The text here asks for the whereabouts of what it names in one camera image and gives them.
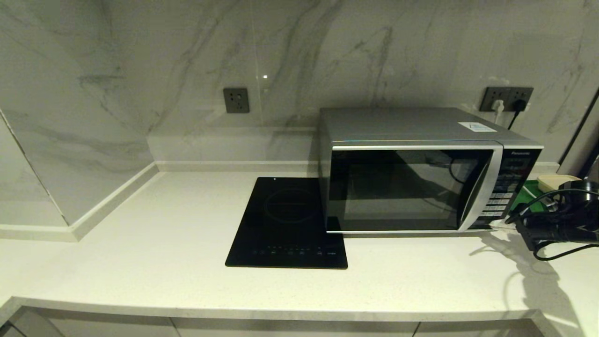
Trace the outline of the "grey corner cabinet panel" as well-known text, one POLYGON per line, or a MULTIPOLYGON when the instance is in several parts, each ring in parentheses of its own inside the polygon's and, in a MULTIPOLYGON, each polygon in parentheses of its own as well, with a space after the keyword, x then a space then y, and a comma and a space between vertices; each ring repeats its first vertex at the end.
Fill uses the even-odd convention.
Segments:
POLYGON ((0 326, 0 337, 65 337, 36 309, 21 308, 0 326))

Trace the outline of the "microwave door with dark glass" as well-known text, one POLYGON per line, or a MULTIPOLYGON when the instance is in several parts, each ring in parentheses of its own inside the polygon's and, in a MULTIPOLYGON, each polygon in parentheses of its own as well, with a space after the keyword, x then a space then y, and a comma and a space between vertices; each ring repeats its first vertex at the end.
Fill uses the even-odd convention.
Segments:
POLYGON ((334 142, 321 161, 327 232, 475 231, 502 156, 494 141, 334 142))

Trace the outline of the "green plastic tray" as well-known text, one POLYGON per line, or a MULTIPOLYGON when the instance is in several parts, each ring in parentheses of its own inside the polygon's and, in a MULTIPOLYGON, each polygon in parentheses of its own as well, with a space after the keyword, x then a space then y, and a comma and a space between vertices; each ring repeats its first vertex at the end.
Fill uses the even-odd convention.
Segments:
MULTIPOLYGON (((522 186, 520 192, 518 193, 517 197, 515 198, 515 201, 513 201, 512 205, 511 205, 511 211, 515 210, 516 207, 518 206, 518 204, 520 204, 520 203, 526 204, 541 194, 542 194, 542 191, 540 191, 538 188, 537 180, 526 181, 524 183, 524 185, 522 186)), ((541 201, 537 201, 534 205, 531 206, 530 211, 531 212, 546 212, 546 211, 548 211, 548 209, 547 209, 546 205, 543 204, 541 201)))

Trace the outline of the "grey double wall socket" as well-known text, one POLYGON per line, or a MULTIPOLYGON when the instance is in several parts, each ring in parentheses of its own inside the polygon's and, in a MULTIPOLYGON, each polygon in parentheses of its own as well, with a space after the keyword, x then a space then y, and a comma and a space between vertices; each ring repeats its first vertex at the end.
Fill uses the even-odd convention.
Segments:
POLYGON ((513 112, 512 105, 518 99, 526 100, 527 104, 533 94, 533 87, 518 87, 518 86, 488 86, 482 97, 479 111, 490 112, 492 103, 495 100, 502 99, 504 101, 504 111, 513 112))

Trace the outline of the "black induction cooktop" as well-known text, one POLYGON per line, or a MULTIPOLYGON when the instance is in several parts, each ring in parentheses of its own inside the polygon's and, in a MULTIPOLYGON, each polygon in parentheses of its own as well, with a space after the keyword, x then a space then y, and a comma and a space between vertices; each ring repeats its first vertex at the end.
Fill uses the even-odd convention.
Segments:
POLYGON ((259 177, 225 264, 347 269, 342 234, 326 230, 318 179, 259 177))

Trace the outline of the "grey single wall socket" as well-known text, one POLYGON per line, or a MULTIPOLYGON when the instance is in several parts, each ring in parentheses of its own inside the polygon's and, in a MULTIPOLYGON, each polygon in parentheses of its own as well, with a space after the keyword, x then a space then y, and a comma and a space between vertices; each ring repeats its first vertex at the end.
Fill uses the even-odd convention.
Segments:
POLYGON ((250 113, 247 88, 223 88, 223 98, 227 114, 250 113))

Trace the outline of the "dark door frame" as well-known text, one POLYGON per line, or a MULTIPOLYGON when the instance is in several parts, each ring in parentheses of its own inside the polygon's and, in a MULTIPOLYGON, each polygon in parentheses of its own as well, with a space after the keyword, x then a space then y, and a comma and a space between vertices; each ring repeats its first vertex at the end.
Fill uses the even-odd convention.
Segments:
POLYGON ((599 158, 599 88, 561 156, 557 173, 584 179, 590 173, 597 158, 599 158))

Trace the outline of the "beige lidded box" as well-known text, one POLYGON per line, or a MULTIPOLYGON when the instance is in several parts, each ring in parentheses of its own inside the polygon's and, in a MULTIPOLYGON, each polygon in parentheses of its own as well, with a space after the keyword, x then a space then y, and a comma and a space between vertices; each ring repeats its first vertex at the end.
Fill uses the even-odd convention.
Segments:
POLYGON ((558 190, 562 184, 573 181, 581 181, 581 179, 570 175, 540 175, 537 177, 538 188, 543 193, 558 190))

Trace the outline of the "silver Panasonic microwave oven body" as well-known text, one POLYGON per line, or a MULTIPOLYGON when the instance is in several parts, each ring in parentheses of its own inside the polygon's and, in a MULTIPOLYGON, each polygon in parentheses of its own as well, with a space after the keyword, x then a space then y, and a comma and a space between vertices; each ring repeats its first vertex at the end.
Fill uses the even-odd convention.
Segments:
POLYGON ((502 145, 496 185, 477 221, 477 229, 471 232, 488 231, 492 220, 508 215, 544 148, 528 137, 456 108, 321 109, 316 141, 322 206, 321 161, 329 156, 334 142, 370 145, 399 141, 494 141, 502 145), (458 122, 482 123, 497 132, 472 132, 458 122))

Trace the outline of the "grey cabinet door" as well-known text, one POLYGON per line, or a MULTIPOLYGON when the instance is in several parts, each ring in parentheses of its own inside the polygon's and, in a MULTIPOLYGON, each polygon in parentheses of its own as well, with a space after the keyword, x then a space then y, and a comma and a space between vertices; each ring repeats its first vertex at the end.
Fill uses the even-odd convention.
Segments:
POLYGON ((413 337, 543 337, 526 320, 422 322, 413 337))

